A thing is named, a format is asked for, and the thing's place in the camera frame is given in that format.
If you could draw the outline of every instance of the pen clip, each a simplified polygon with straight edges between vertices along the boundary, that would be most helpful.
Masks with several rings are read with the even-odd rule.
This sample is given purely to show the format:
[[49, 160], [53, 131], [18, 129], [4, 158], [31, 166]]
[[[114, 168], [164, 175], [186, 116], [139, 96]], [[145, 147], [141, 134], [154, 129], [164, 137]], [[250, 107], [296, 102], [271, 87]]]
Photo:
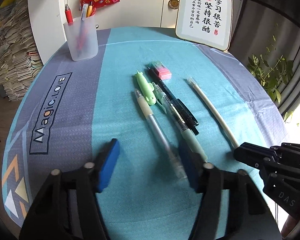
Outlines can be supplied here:
[[85, 3], [82, 6], [82, 13], [81, 13], [81, 20], [83, 20], [83, 21], [87, 18], [87, 10], [88, 10], [88, 4]]
[[152, 82], [152, 84], [151, 84], [153, 87], [154, 87], [154, 91], [153, 91], [153, 93], [154, 93], [154, 96], [157, 98], [157, 103], [158, 103], [158, 105], [160, 106], [160, 108], [163, 110], [163, 112], [165, 113], [165, 114], [167, 114], [167, 110], [165, 109], [165, 107], [162, 105], [162, 98], [166, 95], [164, 92], [162, 92], [162, 90], [161, 90], [161, 92], [158, 92], [158, 89], [157, 89], [157, 87], [158, 87], [158, 85], [156, 85], [154, 82]]
[[167, 114], [167, 110], [164, 108], [164, 106], [161, 104], [160, 100], [157, 98], [157, 104], [160, 106], [160, 108], [162, 109], [162, 111]]
[[199, 124], [198, 121], [197, 121], [197, 119], [193, 116], [193, 114], [189, 111], [189, 109], [184, 105], [184, 103], [180, 99], [177, 99], [177, 101], [181, 104], [181, 106], [183, 107], [183, 109], [190, 116], [190, 118], [194, 122], [194, 126], [197, 126]]

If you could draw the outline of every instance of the red pen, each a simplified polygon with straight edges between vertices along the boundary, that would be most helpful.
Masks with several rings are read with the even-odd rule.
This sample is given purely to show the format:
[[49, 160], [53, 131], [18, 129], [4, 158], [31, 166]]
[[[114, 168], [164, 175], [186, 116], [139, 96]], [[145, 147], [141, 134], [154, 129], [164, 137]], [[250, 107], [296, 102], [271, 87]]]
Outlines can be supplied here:
[[73, 22], [72, 13], [71, 13], [71, 10], [70, 10], [68, 4], [66, 4], [66, 7], [65, 7], [65, 14], [66, 14], [67, 22], [72, 23]]

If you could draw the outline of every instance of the white wall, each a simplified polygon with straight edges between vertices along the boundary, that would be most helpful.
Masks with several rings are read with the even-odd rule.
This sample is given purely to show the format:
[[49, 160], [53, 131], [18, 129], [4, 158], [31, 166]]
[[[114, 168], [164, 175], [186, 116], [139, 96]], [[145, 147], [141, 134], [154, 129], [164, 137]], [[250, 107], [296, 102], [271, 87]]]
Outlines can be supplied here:
[[[28, 0], [29, 16], [35, 42], [42, 62], [49, 58], [66, 41], [63, 23], [67, 3], [73, 17], [79, 17], [80, 0]], [[96, 24], [99, 30], [124, 27], [175, 28], [178, 10], [168, 7], [169, 0], [120, 0], [119, 3], [97, 9]], [[240, 11], [240, 0], [233, 0], [233, 28]]]
[[66, 41], [64, 0], [28, 0], [28, 8], [34, 40], [45, 64]]
[[[72, 16], [80, 17], [80, 0], [67, 0]], [[96, 24], [99, 30], [125, 27], [160, 27], [163, 0], [120, 0], [110, 6], [98, 8]]]

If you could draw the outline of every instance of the white framed sign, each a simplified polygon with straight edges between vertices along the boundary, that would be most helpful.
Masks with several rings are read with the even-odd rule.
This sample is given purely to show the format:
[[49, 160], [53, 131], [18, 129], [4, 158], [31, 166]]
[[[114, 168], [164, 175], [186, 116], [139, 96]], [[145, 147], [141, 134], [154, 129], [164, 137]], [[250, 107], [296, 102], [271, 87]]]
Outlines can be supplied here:
[[232, 0], [180, 0], [178, 38], [225, 51], [230, 45]]

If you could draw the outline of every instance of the eraser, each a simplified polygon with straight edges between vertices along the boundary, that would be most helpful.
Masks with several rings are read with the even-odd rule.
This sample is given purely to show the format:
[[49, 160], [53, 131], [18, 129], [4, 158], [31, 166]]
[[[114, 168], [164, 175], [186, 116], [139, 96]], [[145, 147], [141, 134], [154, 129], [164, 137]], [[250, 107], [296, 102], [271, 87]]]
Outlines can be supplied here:
[[160, 61], [153, 61], [151, 65], [154, 67], [154, 71], [162, 80], [170, 79], [172, 73], [160, 62]]

